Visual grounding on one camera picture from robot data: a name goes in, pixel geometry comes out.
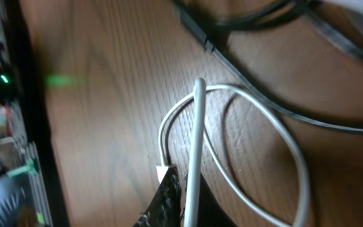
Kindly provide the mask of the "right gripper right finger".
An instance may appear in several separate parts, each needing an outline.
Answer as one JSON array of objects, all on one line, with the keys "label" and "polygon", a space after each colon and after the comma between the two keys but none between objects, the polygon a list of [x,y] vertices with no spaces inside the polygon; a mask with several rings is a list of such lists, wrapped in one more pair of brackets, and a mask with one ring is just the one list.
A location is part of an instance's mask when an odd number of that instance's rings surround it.
[{"label": "right gripper right finger", "polygon": [[200,175],[198,227],[237,227],[224,212],[210,190],[204,176]]}]

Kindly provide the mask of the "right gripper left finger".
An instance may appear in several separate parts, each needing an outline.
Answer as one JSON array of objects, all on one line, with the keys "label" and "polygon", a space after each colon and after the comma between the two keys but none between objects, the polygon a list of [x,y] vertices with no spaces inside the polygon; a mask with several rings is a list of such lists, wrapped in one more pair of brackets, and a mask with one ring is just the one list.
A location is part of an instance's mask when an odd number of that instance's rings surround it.
[{"label": "right gripper left finger", "polygon": [[133,227],[175,227],[181,225],[182,190],[176,168],[170,167],[148,208]]}]

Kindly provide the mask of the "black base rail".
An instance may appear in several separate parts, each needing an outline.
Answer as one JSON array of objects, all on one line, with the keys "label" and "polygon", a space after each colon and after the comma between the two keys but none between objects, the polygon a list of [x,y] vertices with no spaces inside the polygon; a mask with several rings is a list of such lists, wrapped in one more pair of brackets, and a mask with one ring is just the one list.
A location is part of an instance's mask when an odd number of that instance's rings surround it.
[{"label": "black base rail", "polygon": [[37,68],[18,1],[0,1],[0,226],[68,226]]}]

